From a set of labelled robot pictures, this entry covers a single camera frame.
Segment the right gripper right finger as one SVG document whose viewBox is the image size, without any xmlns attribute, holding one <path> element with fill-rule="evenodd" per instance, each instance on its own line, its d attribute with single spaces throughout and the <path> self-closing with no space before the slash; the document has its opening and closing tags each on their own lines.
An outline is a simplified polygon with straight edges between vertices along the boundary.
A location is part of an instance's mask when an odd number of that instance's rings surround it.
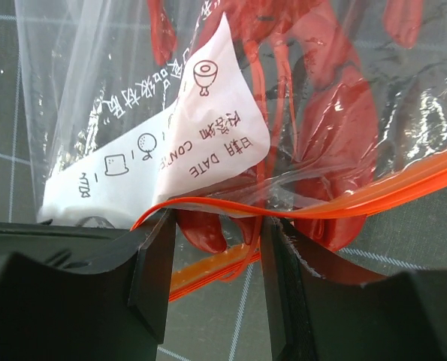
<svg viewBox="0 0 447 361">
<path fill-rule="evenodd" d="M 447 360 L 447 270 L 381 275 L 274 217 L 260 253 L 274 360 Z"/>
</svg>

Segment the red toy lobster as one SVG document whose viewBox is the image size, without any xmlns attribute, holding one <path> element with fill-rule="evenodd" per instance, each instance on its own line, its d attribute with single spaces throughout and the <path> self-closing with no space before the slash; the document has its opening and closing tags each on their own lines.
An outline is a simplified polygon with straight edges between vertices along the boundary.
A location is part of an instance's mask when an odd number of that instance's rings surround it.
<svg viewBox="0 0 447 361">
<path fill-rule="evenodd" d="M 171 297 L 232 281 L 260 259 L 265 217 L 336 251 L 365 214 L 343 204 L 377 178 L 379 109 L 354 37 L 370 23 L 415 46 L 421 1 L 149 1 L 156 65 L 177 85 L 159 116 L 151 211 L 174 210 L 202 259 L 176 269 Z"/>
</svg>

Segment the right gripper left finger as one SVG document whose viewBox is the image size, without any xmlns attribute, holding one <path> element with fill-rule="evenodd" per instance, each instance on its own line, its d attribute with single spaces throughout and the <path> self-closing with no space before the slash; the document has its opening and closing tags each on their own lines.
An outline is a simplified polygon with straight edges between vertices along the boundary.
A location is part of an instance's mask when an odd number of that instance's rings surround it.
<svg viewBox="0 0 447 361">
<path fill-rule="evenodd" d="M 154 360 L 176 223 L 133 231 L 0 223 L 0 360 Z"/>
</svg>

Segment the orange zip top bag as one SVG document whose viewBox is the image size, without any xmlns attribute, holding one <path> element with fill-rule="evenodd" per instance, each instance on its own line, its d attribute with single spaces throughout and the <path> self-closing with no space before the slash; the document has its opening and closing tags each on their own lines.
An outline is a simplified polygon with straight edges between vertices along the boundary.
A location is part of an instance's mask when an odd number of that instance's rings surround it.
<svg viewBox="0 0 447 361">
<path fill-rule="evenodd" d="M 18 1 L 37 219 L 175 211 L 178 299 L 447 187 L 447 1 Z"/>
</svg>

